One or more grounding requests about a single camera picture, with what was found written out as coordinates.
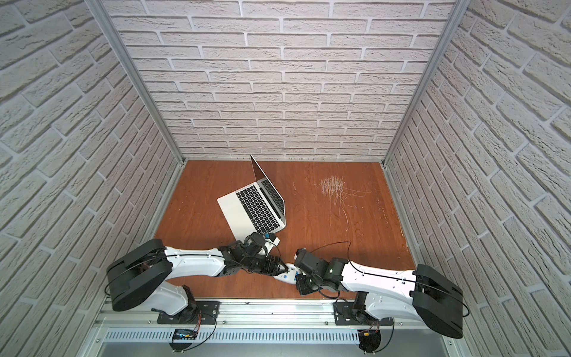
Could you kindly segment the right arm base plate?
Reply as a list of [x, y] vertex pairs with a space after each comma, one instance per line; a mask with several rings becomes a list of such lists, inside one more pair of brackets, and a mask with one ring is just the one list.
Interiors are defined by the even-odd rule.
[[336, 326], [391, 326], [394, 323], [392, 318], [381, 320], [374, 318], [361, 309], [355, 308], [352, 301], [344, 299], [333, 303], [333, 313]]

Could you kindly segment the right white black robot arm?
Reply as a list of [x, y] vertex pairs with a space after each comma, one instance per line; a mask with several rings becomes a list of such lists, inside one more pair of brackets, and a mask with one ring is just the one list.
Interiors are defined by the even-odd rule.
[[302, 248], [287, 264], [286, 279], [301, 295], [326, 290], [354, 292], [354, 302], [339, 313], [359, 324], [389, 318], [421, 321], [452, 339], [463, 337], [463, 292], [436, 269], [419, 264], [414, 270], [394, 271], [363, 266], [350, 259], [330, 261]]

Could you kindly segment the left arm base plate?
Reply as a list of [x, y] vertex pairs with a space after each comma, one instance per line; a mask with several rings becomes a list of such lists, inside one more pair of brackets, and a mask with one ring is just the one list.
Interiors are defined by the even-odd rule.
[[217, 321], [220, 302], [218, 300], [199, 300], [192, 302], [176, 315], [160, 312], [157, 323], [169, 325], [214, 325]]

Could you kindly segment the silver open laptop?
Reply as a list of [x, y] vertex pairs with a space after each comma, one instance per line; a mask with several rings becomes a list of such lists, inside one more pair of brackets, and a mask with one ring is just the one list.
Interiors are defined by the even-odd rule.
[[286, 204], [254, 156], [254, 181], [217, 199], [236, 240], [252, 233], [275, 234], [286, 227]]

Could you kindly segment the left green controller board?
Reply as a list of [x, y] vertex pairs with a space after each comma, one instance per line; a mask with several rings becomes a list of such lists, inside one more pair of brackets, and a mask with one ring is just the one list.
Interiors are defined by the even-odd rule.
[[172, 342], [182, 343], [193, 341], [197, 338], [199, 332], [191, 329], [175, 329], [172, 334]]

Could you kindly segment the left aluminium corner post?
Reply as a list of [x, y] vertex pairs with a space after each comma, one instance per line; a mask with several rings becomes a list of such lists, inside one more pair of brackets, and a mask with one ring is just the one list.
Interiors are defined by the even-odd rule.
[[112, 18], [107, 13], [104, 4], [99, 0], [87, 0], [86, 4], [92, 13], [96, 23], [98, 23], [101, 31], [107, 38], [113, 52], [115, 53], [119, 63], [122, 65], [127, 77], [131, 81], [135, 91], [138, 93], [143, 104], [150, 113], [151, 118], [156, 124], [160, 134], [167, 143], [173, 157], [175, 158], [178, 165], [181, 167], [185, 164], [184, 156], [181, 154], [168, 126], [163, 119], [156, 102], [144, 82], [140, 71], [138, 71], [134, 59], [130, 56], [127, 47], [120, 38], [118, 30], [115, 28]]

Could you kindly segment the aluminium front rail frame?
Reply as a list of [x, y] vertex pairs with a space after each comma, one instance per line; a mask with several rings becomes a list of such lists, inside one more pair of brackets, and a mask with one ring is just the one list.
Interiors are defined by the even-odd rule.
[[[202, 342], [342, 345], [358, 343], [358, 331], [370, 327], [430, 331], [423, 322], [404, 318], [393, 318], [394, 323], [384, 327], [336, 326], [333, 313], [336, 300], [216, 300], [221, 304], [214, 325], [158, 324], [158, 312], [142, 307], [116, 312], [110, 302], [105, 302], [78, 354], [96, 356], [104, 344], [111, 343], [163, 343], [176, 345], [179, 349], [195, 347]], [[172, 342], [175, 329], [197, 330], [199, 334], [193, 341]]]

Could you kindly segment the right black controller board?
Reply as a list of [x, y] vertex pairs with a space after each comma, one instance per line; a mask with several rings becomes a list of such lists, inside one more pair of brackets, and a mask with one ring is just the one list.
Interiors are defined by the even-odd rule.
[[379, 330], [359, 330], [359, 349], [364, 353], [374, 353], [379, 349], [382, 342], [382, 334]]

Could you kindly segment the right aluminium corner post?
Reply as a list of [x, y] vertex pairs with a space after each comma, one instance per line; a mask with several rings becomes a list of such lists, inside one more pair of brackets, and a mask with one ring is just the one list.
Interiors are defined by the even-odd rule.
[[420, 103], [425, 90], [428, 88], [432, 77], [436, 73], [440, 62], [444, 57], [444, 53], [450, 45], [470, 3], [471, 2], [469, 0], [459, 0], [454, 3], [454, 6], [452, 7], [449, 17], [443, 28], [443, 32], [440, 34], [440, 37], [437, 40], [435, 48], [428, 60], [425, 70], [422, 73], [419, 84], [413, 93], [413, 97], [411, 98], [410, 103], [407, 106], [404, 117], [401, 120], [401, 123], [389, 145], [388, 151], [382, 162], [382, 167], [384, 169], [388, 168], [392, 157], [394, 157], [396, 149], [401, 139], [404, 137], [404, 131], [407, 129], [407, 126], [411, 122], [415, 109]]

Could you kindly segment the aluminium corner post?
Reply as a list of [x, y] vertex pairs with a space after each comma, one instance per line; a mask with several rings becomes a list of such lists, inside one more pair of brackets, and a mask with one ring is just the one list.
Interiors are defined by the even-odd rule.
[[470, 3], [471, 2], [469, 0], [459, 0], [454, 3], [454, 6], [452, 7], [449, 17], [443, 28], [443, 32], [440, 34], [440, 37], [437, 40], [435, 48], [428, 60], [425, 70], [422, 73], [419, 84], [413, 93], [413, 97], [411, 98], [410, 103], [407, 106], [404, 117], [401, 120], [401, 123], [389, 145], [388, 151], [382, 162], [382, 167], [384, 169], [388, 168], [392, 157], [394, 157], [396, 149], [401, 139], [404, 137], [404, 131], [407, 129], [407, 126], [411, 122], [415, 109], [420, 103], [425, 90], [428, 88], [432, 77], [436, 73], [440, 62], [444, 57], [444, 53], [450, 45]]
[[134, 59], [130, 56], [127, 47], [120, 38], [118, 30], [115, 28], [112, 18], [107, 13], [104, 4], [99, 0], [87, 0], [86, 4], [92, 13], [96, 23], [98, 23], [101, 31], [107, 38], [113, 52], [115, 53], [119, 63], [122, 65], [127, 77], [131, 81], [135, 91], [138, 93], [143, 104], [150, 113], [151, 118], [156, 124], [160, 134], [167, 143], [173, 157], [175, 158], [178, 165], [181, 167], [185, 164], [184, 156], [181, 154], [168, 126], [163, 119], [156, 102], [144, 82], [140, 71], [138, 71]]

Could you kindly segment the white wireless mouse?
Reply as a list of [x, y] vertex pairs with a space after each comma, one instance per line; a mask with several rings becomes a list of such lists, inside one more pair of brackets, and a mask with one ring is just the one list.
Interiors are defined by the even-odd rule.
[[274, 276], [274, 279], [286, 284], [295, 285], [296, 277], [300, 274], [299, 268], [295, 267], [293, 263], [287, 263], [285, 267], [287, 270], [281, 270], [279, 275]]

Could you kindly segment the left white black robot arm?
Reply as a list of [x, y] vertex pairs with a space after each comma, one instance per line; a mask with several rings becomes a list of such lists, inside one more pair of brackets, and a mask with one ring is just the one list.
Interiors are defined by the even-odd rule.
[[106, 271], [106, 294], [116, 312], [143, 307], [174, 317], [196, 310], [196, 300], [186, 286], [168, 281], [189, 276], [221, 278], [245, 271], [269, 277], [288, 274], [274, 234], [252, 233], [244, 241], [208, 250], [168, 247], [152, 239], [111, 263]]

